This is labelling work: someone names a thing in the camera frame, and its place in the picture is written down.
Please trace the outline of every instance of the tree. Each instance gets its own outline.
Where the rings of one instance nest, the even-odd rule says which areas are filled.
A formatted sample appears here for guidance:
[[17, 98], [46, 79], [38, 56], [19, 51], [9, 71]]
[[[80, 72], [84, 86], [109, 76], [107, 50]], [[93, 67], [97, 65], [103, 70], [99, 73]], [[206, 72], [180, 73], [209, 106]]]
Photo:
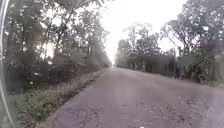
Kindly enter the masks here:
[[108, 32], [99, 14], [103, 3], [11, 0], [4, 30], [7, 85], [27, 90], [109, 65], [104, 51]]

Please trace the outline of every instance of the foliage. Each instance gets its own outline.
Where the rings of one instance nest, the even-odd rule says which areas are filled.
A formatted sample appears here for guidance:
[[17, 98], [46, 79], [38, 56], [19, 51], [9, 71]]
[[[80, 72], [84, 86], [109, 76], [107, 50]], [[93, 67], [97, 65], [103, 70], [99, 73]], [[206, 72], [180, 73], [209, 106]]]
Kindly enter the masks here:
[[21, 93], [109, 66], [108, 32], [99, 14], [103, 3], [10, 0], [4, 30], [7, 89]]
[[116, 65], [123, 68], [133, 68], [130, 65], [141, 65], [146, 62], [146, 71], [168, 75], [173, 67], [169, 65], [173, 54], [162, 53], [158, 47], [159, 34], [153, 33], [149, 24], [135, 24], [125, 31], [128, 38], [118, 42]]
[[136, 24], [129, 27], [126, 29], [128, 39], [125, 41], [132, 49], [130, 51], [128, 46], [126, 49], [129, 53], [121, 54], [119, 45], [118, 66], [125, 60], [126, 68], [130, 68], [133, 58], [128, 55], [134, 53], [135, 62], [141, 64], [142, 60], [147, 61], [146, 68], [150, 65], [149, 72], [209, 85], [223, 81], [220, 75], [223, 74], [223, 70], [220, 70], [224, 48], [223, 7], [224, 2], [220, 0], [188, 0], [177, 19], [169, 21], [161, 28], [160, 38], [167, 38], [175, 45], [179, 51], [178, 58], [175, 51], [160, 51], [157, 45], [159, 36], [150, 33], [150, 25]]
[[19, 123], [24, 128], [35, 127], [102, 72], [101, 70], [84, 75], [74, 79], [71, 83], [61, 83], [56, 88], [28, 91], [23, 95], [24, 98], [15, 101]]

